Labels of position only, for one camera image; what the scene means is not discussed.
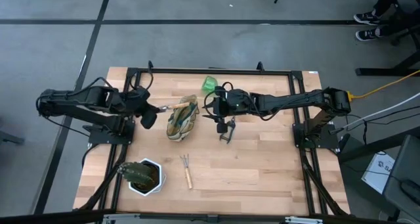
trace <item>potted plant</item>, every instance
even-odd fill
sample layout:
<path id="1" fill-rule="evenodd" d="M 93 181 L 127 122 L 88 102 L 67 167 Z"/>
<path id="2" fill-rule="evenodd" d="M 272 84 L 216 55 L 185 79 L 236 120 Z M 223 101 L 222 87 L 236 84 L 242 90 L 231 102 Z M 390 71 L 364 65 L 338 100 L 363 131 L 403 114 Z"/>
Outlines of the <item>potted plant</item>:
<path id="1" fill-rule="evenodd" d="M 140 162 L 125 162 L 118 172 L 129 182 L 129 188 L 143 196 L 159 192 L 166 180 L 162 166 L 147 158 Z"/>

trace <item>white cable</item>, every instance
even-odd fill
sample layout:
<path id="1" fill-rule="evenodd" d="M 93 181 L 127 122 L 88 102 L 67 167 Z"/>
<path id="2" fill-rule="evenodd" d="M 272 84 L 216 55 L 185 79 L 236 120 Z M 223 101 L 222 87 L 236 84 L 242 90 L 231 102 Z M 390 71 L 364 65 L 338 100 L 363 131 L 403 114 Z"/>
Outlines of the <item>white cable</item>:
<path id="1" fill-rule="evenodd" d="M 396 220 L 396 222 L 398 222 L 399 220 L 406 220 L 406 221 L 408 221 L 409 223 L 415 224 L 415 223 L 414 223 L 414 221 L 409 220 L 409 219 L 405 219 L 405 218 L 398 219 L 398 220 Z"/>
<path id="2" fill-rule="evenodd" d="M 418 97 L 419 95 L 420 95 L 420 93 L 418 93 L 418 94 L 416 94 L 416 95 L 412 96 L 411 98 L 409 98 L 409 99 L 407 99 L 407 100 L 404 100 L 404 101 L 402 101 L 402 102 L 400 102 L 400 103 L 398 103 L 398 104 L 396 104 L 396 105 L 394 105 L 394 106 L 391 106 L 391 107 L 389 107 L 389 108 L 387 108 L 387 109 L 380 110 L 380 111 L 378 111 L 378 112 L 375 112 L 375 113 L 370 114 L 370 115 L 368 115 L 368 116 L 365 116 L 365 117 L 363 117 L 363 118 L 360 118 L 360 119 L 358 119 L 358 120 L 355 120 L 355 121 L 354 121 L 354 122 L 352 122 L 352 123 L 348 123 L 348 124 L 346 124 L 345 126 L 343 126 L 342 128 L 343 128 L 343 129 L 345 129 L 346 127 L 349 127 L 350 125 L 352 125 L 352 124 L 354 124 L 354 123 L 357 123 L 357 122 L 363 121 L 363 120 L 365 120 L 365 119 L 367 119 L 367 118 L 369 118 L 369 117 L 372 117 L 372 116 L 378 115 L 378 114 L 380 114 L 380 113 L 382 113 L 382 112 L 386 112 L 386 111 L 388 111 L 388 110 L 391 110 L 391 109 L 393 109 L 393 108 L 396 108 L 397 106 L 401 106 L 401 105 L 403 105 L 404 103 L 409 102 L 409 101 L 411 101 L 411 100 L 415 99 L 415 98 L 416 98 L 416 97 Z"/>

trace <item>yellow cable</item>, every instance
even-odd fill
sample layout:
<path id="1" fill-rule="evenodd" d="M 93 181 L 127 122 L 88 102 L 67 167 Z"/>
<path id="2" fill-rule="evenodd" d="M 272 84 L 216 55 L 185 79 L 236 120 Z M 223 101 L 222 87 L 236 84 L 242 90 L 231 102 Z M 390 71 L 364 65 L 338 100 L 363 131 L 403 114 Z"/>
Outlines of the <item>yellow cable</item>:
<path id="1" fill-rule="evenodd" d="M 386 87 L 388 87 L 388 86 L 391 86 L 391 85 L 394 85 L 394 84 L 396 84 L 396 83 L 399 83 L 399 82 L 401 82 L 401 81 L 403 81 L 403 80 L 407 79 L 407 78 L 408 78 L 408 77 L 410 77 L 410 76 L 414 76 L 415 74 L 417 74 L 417 73 L 419 73 L 419 72 L 420 72 L 420 70 L 418 70 L 418 71 L 416 71 L 416 72 L 414 72 L 414 73 L 412 73 L 412 74 L 409 74 L 408 76 L 405 76 L 405 77 L 403 77 L 403 78 L 401 78 L 401 79 L 399 79 L 399 80 L 397 80 L 397 81 L 394 81 L 394 82 L 388 83 L 388 84 L 386 84 L 386 85 L 384 85 L 384 86 L 382 86 L 382 87 L 379 87 L 379 88 L 377 88 L 377 89 L 375 89 L 375 90 L 370 91 L 369 93 L 365 93 L 365 94 L 360 95 L 360 96 L 353 95 L 353 94 L 351 94 L 351 93 L 350 93 L 350 91 L 347 91 L 348 99 L 349 99 L 349 101 L 350 101 L 350 102 L 351 102 L 353 99 L 362 99 L 362 98 L 367 97 L 367 96 L 369 96 L 369 95 L 371 95 L 371 94 L 374 94 L 374 93 L 378 92 L 379 90 L 382 90 L 382 89 L 384 89 L 384 88 L 386 88 Z"/>

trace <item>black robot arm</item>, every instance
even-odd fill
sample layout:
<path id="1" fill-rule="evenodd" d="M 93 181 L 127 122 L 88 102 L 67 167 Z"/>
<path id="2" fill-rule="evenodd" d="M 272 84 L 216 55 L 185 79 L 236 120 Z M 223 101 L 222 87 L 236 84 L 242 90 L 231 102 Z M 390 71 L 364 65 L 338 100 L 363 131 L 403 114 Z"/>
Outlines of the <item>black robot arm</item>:
<path id="1" fill-rule="evenodd" d="M 217 86 L 216 97 L 204 108 L 209 113 L 204 115 L 218 123 L 217 132 L 226 133 L 224 118 L 227 116 L 239 116 L 251 114 L 259 116 L 262 120 L 270 120 L 280 110 L 299 108 L 304 106 L 316 106 L 322 111 L 302 125 L 303 135 L 321 133 L 324 125 L 335 116 L 345 116 L 350 113 L 350 102 L 347 92 L 339 89 L 317 89 L 308 93 L 275 97 L 258 93 L 247 93 L 242 89 L 225 90 Z"/>
<path id="2" fill-rule="evenodd" d="M 140 123 L 146 129 L 157 118 L 159 108 L 147 102 L 149 96 L 141 86 L 127 93 L 110 86 L 88 86 L 80 91 L 47 89 L 38 97 L 36 107 L 46 118 L 65 115 L 92 123 L 83 126 L 90 133 L 92 144 L 129 144 L 133 138 L 133 116 L 141 116 Z"/>

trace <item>green plastic object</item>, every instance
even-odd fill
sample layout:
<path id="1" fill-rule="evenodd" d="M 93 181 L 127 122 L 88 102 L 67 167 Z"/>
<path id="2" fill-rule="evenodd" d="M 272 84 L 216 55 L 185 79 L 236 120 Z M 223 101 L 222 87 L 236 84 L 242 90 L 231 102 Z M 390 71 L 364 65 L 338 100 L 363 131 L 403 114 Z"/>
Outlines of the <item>green plastic object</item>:
<path id="1" fill-rule="evenodd" d="M 207 76 L 204 80 L 203 85 L 201 86 L 201 90 L 210 93 L 215 90 L 216 86 L 217 80 L 211 76 Z"/>

